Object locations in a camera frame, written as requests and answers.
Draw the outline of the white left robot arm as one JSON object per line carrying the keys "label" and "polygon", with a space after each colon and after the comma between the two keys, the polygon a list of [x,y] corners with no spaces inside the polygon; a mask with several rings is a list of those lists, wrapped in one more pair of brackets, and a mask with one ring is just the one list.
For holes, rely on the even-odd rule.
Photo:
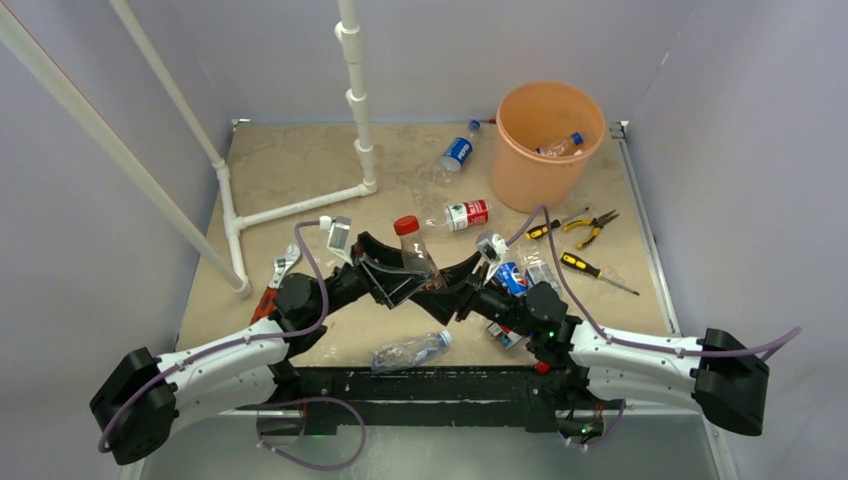
{"label": "white left robot arm", "polygon": [[99,451],[128,465],[180,429],[226,410],[289,407],[298,382],[283,370],[324,335],[331,313],[363,296],[394,308],[434,278],[425,267],[404,264],[401,250],[366,232],[348,254],[327,278],[282,276],[266,298],[265,314],[241,331],[159,356],[145,347],[127,353],[89,403],[101,429]]}

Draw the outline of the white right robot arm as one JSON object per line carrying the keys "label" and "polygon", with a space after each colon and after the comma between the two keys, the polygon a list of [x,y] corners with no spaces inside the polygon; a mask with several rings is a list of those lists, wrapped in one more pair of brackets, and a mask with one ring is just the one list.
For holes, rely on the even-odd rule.
{"label": "white right robot arm", "polygon": [[552,369],[576,407],[592,400],[640,400],[702,413],[714,425],[744,436],[763,432],[770,369],[730,333],[709,328],[699,337],[662,337],[594,326],[568,312],[547,282],[514,295],[469,273],[449,288],[424,290],[412,300],[448,323],[477,313],[528,338],[528,350]]}

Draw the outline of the red cap clear bottle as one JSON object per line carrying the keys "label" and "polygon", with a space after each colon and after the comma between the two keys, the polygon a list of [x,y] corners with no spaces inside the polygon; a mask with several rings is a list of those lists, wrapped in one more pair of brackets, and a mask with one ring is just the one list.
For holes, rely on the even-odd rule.
{"label": "red cap clear bottle", "polygon": [[423,287],[424,290],[445,288],[446,282],[425,244],[418,218],[414,215],[400,217],[394,221],[393,228],[400,240],[403,266],[410,270],[426,271],[432,276]]}

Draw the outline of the large Pepsi bottle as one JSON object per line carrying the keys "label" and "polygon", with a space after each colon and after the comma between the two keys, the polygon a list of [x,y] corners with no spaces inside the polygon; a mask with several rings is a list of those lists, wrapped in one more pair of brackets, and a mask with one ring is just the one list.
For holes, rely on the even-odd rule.
{"label": "large Pepsi bottle", "polygon": [[579,132],[574,132],[547,146],[537,147],[535,152],[546,157],[564,158],[581,154],[583,145],[584,139],[582,135]]}

